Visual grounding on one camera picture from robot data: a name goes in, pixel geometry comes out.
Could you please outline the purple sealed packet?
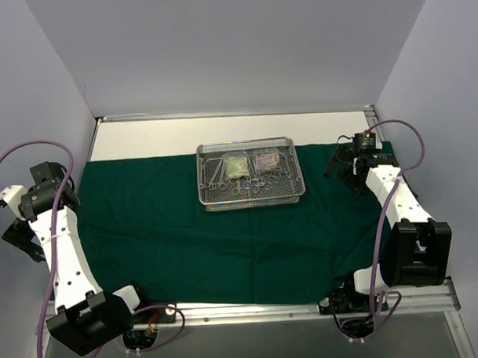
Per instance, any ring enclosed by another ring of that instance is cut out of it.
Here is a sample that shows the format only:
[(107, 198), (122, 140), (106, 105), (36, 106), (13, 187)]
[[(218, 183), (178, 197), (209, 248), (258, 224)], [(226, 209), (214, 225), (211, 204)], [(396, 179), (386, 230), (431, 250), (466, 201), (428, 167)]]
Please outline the purple sealed packet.
[(277, 148), (256, 150), (253, 155), (255, 166), (260, 173), (271, 172), (280, 166), (280, 155)]

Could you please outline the steel haemostat clamp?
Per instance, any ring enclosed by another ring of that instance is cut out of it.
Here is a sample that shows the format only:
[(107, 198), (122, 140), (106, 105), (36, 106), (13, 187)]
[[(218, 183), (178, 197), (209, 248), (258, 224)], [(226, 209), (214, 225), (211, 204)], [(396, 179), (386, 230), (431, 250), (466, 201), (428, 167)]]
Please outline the steel haemostat clamp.
[(281, 180), (282, 178), (291, 179), (293, 177), (293, 174), (289, 170), (286, 156), (281, 153), (279, 153), (279, 156), (280, 156), (279, 168), (271, 172), (264, 172), (261, 174), (264, 174), (267, 177), (274, 178), (277, 180)]

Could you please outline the green sealed packet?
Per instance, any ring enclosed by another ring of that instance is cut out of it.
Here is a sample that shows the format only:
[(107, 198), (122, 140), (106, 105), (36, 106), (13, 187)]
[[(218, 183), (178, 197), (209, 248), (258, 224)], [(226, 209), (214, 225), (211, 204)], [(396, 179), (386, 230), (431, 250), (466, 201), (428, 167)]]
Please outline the green sealed packet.
[(246, 152), (227, 152), (223, 154), (224, 170), (228, 179), (249, 177), (249, 156)]

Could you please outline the green surgical drape cloth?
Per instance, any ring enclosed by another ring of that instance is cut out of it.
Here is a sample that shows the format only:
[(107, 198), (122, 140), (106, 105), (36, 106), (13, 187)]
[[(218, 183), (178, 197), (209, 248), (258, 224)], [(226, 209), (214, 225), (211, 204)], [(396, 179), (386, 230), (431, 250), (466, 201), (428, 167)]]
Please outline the green surgical drape cloth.
[(155, 301), (306, 304), (370, 266), (381, 205), (323, 170), (332, 145), (297, 148), (305, 194), (294, 205), (208, 212), (196, 157), (92, 161), (78, 232), (108, 292), (137, 283)]

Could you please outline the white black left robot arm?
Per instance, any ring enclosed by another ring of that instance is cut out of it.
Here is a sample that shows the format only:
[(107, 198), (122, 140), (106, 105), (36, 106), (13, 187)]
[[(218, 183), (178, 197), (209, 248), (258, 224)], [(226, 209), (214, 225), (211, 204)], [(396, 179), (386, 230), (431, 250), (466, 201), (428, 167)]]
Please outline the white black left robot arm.
[(25, 188), (11, 185), (0, 193), (0, 204), (16, 215), (3, 239), (45, 261), (54, 274), (55, 316), (47, 320), (51, 336), (80, 356), (132, 329), (150, 316), (150, 302), (134, 285), (104, 291), (90, 271), (78, 233), (77, 195), (66, 186), (52, 216), (59, 188), (56, 179)]

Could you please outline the steel forceps clamp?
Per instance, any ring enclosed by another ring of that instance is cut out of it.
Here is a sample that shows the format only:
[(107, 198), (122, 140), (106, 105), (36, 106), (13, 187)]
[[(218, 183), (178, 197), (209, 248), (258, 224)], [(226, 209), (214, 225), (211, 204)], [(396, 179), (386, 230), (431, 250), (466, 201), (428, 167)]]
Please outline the steel forceps clamp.
[(240, 178), (235, 180), (235, 187), (233, 189), (235, 190), (236, 195), (240, 195), (243, 192), (258, 193), (262, 190), (270, 191), (272, 186), (273, 183), (264, 178), (250, 178), (249, 180)]

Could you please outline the steel mesh instrument tray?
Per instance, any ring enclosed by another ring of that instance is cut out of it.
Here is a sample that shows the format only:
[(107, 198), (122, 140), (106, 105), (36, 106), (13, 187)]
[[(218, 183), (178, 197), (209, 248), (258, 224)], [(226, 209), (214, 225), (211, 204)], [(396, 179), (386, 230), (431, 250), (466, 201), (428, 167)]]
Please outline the steel mesh instrument tray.
[[(277, 148), (279, 153), (287, 158), (290, 172), (293, 174), (291, 179), (282, 178), (277, 180), (261, 174), (254, 161), (254, 151), (260, 149)], [(235, 179), (228, 179), (224, 171), (225, 189), (211, 191), (207, 188), (201, 190), (199, 173), (201, 159), (204, 161), (210, 158), (223, 158), (223, 154), (228, 152), (246, 152), (249, 157), (249, 177), (241, 177), (245, 180), (251, 178), (264, 178), (273, 183), (270, 191), (260, 191), (258, 193), (243, 192), (240, 195), (235, 194)], [(293, 141), (289, 137), (272, 137), (269, 139), (257, 139), (248, 141), (227, 141), (218, 144), (204, 144), (196, 149), (197, 158), (197, 180), (198, 180), (198, 198), (200, 203), (208, 211), (229, 211), (248, 209), (259, 206), (274, 206), (295, 204), (305, 193), (305, 181), (302, 177), (300, 163), (297, 157)]]

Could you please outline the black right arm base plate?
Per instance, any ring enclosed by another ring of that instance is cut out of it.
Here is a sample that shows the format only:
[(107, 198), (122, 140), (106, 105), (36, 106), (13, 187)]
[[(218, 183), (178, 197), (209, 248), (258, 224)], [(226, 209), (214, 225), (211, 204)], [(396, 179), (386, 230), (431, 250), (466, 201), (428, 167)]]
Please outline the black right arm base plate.
[(369, 295), (347, 288), (337, 289), (321, 299), (317, 309), (320, 315), (369, 312)]

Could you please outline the back aluminium rail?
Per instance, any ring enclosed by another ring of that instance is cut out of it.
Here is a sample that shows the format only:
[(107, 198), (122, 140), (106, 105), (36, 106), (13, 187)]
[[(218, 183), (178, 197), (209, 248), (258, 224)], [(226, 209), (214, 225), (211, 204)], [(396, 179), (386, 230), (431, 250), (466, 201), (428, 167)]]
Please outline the back aluminium rail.
[(164, 119), (204, 119), (204, 118), (227, 118), (261, 115), (294, 115), (294, 114), (317, 114), (317, 113), (339, 113), (339, 112), (375, 112), (373, 105), (365, 105), (361, 108), (310, 108), (310, 109), (272, 109), (266, 110), (240, 110), (240, 111), (205, 111), (205, 112), (181, 112), (181, 113), (158, 113), (157, 115), (147, 113), (123, 114), (98, 116), (98, 122), (137, 122), (137, 121), (158, 121)]

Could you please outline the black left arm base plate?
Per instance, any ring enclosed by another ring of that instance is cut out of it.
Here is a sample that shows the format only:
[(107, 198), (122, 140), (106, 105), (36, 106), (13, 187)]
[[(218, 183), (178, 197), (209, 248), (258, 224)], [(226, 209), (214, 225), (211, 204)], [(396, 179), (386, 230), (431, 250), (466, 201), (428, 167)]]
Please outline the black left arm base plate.
[(173, 310), (177, 303), (174, 301), (154, 301), (150, 305), (144, 305), (136, 309), (133, 314), (135, 324), (164, 324), (175, 323), (177, 313)]

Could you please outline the aluminium frame rail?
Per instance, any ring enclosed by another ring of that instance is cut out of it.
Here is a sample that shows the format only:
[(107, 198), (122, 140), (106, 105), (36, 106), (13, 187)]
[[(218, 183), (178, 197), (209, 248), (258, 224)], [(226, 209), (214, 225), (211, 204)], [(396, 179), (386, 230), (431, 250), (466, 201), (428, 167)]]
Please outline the aluminium frame rail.
[[(401, 299), (396, 294), (387, 296), (388, 307), (395, 303), (397, 315), (415, 313), (455, 312), (460, 309), (452, 281), (449, 279), (440, 286), (404, 287), (400, 289)], [(179, 303), (188, 326), (231, 325), (240, 323), (275, 323), (280, 321), (320, 320), (331, 315), (319, 313), (314, 304), (296, 305), (245, 305), (217, 303)]]

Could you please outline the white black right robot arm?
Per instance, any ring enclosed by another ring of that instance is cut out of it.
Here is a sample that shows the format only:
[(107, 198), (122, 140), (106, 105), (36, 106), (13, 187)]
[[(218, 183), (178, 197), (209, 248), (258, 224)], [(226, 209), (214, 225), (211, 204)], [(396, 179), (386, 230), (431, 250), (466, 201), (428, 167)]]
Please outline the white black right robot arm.
[(380, 224), (388, 222), (391, 227), (379, 242), (378, 258), (372, 266), (355, 271), (353, 283), (341, 290), (343, 306), (359, 310), (370, 294), (380, 295), (391, 287), (442, 284), (447, 277), (451, 227), (422, 208), (395, 156), (339, 144), (323, 172), (324, 177), (333, 174), (355, 193), (373, 194), (382, 207)]

